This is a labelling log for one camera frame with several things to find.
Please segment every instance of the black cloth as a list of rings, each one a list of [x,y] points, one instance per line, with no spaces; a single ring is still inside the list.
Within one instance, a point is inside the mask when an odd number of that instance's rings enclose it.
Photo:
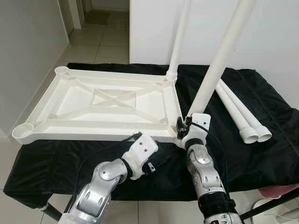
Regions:
[[[79,64],[80,70],[164,75],[168,66],[152,64]],[[176,89],[186,116],[208,66],[180,65]],[[239,131],[218,95],[206,108],[211,115],[210,131],[223,146],[228,162],[230,191],[257,189],[299,182],[299,111],[291,108],[255,70],[226,69],[222,79],[273,136],[263,143],[244,144]],[[208,136],[208,150],[223,178],[223,156]],[[83,167],[79,188],[91,179],[94,167],[112,161],[127,151],[132,142],[105,150],[117,142],[82,140],[37,140],[23,145],[4,188],[5,194],[31,207],[42,207],[53,193],[72,194],[76,172],[88,155],[102,151]],[[153,158],[156,172],[136,181],[127,180],[112,193],[114,200],[196,200],[186,153],[174,144],[159,143]]]

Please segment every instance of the white wall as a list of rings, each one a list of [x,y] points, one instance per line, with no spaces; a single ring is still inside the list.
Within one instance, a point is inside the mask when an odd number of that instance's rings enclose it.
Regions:
[[[56,0],[2,0],[0,128],[8,135],[67,38]]]
[[[74,23],[73,23],[73,18],[71,16],[71,9],[70,9],[69,1],[59,0],[59,5],[60,5],[63,20],[64,20],[66,32],[68,35],[70,35],[74,29]]]
[[[92,0],[92,6],[93,9],[128,12],[129,0]]]
[[[84,23],[83,9],[80,0],[68,0],[75,29],[81,29]]]
[[[2,131],[2,129],[0,128],[0,140],[1,138],[7,138],[7,135],[4,133],[4,131]]]
[[[169,64],[183,0],[131,0],[130,63]],[[209,64],[237,0],[193,0],[181,64]],[[227,67],[256,69],[299,108],[299,1],[257,0]]]
[[[85,12],[89,12],[90,10],[92,10],[92,0],[83,0],[82,1],[82,5],[84,5],[85,7]]]

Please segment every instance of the metal stand leg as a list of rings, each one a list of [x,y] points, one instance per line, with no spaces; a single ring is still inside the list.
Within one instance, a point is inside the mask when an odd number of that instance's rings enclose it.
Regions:
[[[47,214],[48,216],[50,216],[51,218],[53,218],[56,221],[59,221],[62,213],[60,211],[58,211],[56,208],[54,208],[51,204],[47,203],[47,205],[45,207],[43,207],[41,209],[42,212],[44,212],[45,214]]]
[[[67,203],[66,208],[65,208],[65,210],[64,210],[64,213],[69,212],[72,201],[73,201],[73,196],[71,196],[69,202]]]
[[[292,191],[290,191],[289,193],[286,193],[285,195],[282,195],[279,199],[273,199],[261,206],[258,206],[257,208],[250,210],[248,212],[245,212],[244,214],[240,215],[240,218],[242,220],[245,220],[247,218],[253,217],[257,214],[260,214],[264,211],[267,211],[271,208],[274,208],[280,204],[283,204],[285,202],[288,202],[296,197],[299,196],[299,188],[296,188]]]

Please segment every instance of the white plastic leg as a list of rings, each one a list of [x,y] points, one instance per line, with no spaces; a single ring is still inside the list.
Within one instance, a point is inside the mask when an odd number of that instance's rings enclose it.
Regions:
[[[225,91],[222,89],[220,85],[217,85],[216,91],[225,105],[228,113],[234,120],[235,124],[237,125],[240,136],[242,137],[243,141],[246,144],[251,144],[258,139],[258,135],[254,128],[250,127],[246,119],[243,117],[243,115],[240,113],[238,108],[234,105],[232,100],[228,97],[228,95],[225,93]]]
[[[188,15],[189,15],[189,11],[190,11],[190,5],[191,5],[191,0],[184,1],[183,12],[181,14],[179,25],[178,25],[176,40],[174,42],[174,46],[173,46],[173,50],[172,50],[169,69],[166,72],[166,78],[170,81],[175,81],[175,80],[177,80],[177,77],[178,77],[178,59],[179,59],[179,53],[181,50],[181,45],[184,40],[186,25],[187,25],[187,21],[188,21]]]
[[[206,73],[206,76],[196,94],[196,97],[188,112],[188,117],[192,113],[203,113],[209,102],[216,85],[219,82],[224,70],[225,62],[229,54],[235,49],[245,25],[249,19],[256,0],[240,0],[230,24],[222,38],[216,55]]]
[[[265,126],[263,126],[256,117],[250,112],[250,110],[242,103],[242,101],[234,94],[234,92],[220,79],[218,85],[220,85],[229,98],[233,101],[235,106],[239,109],[243,117],[247,120],[249,125],[253,127],[258,134],[258,142],[269,140],[272,137],[271,132]]]

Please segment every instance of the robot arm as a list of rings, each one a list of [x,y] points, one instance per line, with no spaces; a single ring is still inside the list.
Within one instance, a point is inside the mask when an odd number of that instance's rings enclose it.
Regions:
[[[214,168],[212,157],[206,149],[207,132],[192,123],[209,129],[210,116],[194,113],[185,123],[178,120],[178,139],[187,150],[187,168],[198,197],[204,224],[242,224]],[[100,224],[117,184],[128,177],[138,179],[148,158],[158,150],[150,136],[142,135],[122,158],[100,163],[93,178],[80,192],[69,213],[64,213],[59,224]]]
[[[143,134],[122,158],[102,162],[94,169],[92,180],[85,185],[59,224],[100,224],[111,200],[111,192],[128,177],[138,179],[148,158],[158,150],[153,139]]]
[[[242,224],[235,202],[227,196],[206,149],[206,131],[192,125],[195,123],[208,129],[210,116],[194,113],[186,122],[183,124],[186,133],[181,135],[184,136],[182,144],[187,150],[187,168],[192,176],[199,209],[205,218],[204,224]]]

